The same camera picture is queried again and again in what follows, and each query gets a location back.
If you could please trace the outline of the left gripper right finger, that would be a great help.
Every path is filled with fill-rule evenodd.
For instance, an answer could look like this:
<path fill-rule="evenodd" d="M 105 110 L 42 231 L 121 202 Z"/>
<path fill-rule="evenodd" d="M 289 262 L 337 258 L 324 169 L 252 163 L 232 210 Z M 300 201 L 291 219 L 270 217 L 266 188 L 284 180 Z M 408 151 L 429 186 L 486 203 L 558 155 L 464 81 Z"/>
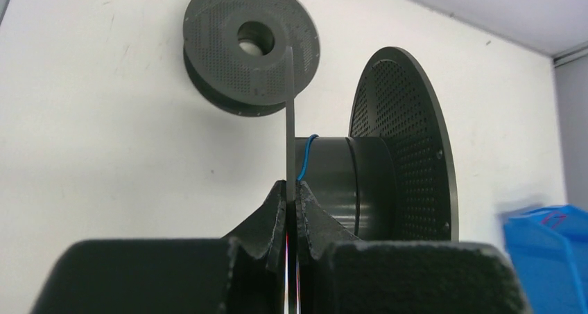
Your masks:
<path fill-rule="evenodd" d="M 301 313 L 531 313 L 495 247 L 366 241 L 330 216 L 305 182 L 295 201 Z"/>

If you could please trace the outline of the black cable spool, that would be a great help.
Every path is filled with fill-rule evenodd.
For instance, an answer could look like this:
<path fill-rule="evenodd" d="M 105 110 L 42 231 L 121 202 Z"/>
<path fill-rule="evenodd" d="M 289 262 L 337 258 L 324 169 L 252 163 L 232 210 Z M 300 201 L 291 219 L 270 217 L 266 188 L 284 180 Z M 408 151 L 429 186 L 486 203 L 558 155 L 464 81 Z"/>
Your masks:
<path fill-rule="evenodd" d="M 407 50 L 367 61 L 344 137 L 296 143 L 297 175 L 319 205 L 367 241 L 455 241 L 456 172 L 434 88 Z"/>

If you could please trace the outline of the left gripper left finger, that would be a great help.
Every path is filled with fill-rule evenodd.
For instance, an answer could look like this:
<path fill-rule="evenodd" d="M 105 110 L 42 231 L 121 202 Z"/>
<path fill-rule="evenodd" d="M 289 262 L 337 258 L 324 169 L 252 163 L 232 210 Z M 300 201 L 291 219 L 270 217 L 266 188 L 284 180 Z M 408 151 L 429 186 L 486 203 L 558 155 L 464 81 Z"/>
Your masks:
<path fill-rule="evenodd" d="M 220 238 L 94 239 L 57 260 L 34 313 L 282 313 L 286 183 Z"/>

